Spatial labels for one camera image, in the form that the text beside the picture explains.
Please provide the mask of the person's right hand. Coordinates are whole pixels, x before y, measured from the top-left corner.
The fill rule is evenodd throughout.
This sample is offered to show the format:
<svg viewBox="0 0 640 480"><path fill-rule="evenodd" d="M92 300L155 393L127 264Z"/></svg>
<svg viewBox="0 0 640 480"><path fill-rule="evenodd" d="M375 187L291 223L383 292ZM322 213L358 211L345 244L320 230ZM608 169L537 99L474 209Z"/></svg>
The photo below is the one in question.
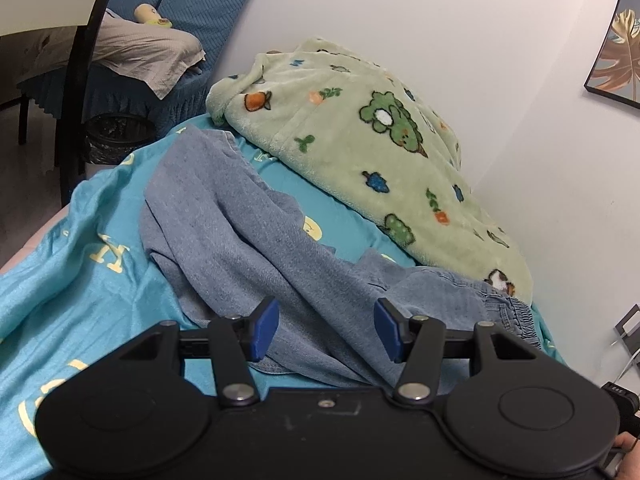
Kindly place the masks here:
<svg viewBox="0 0 640 480"><path fill-rule="evenodd" d="M623 432L615 438L614 446L624 452L615 480L640 480L639 439L628 432Z"/></svg>

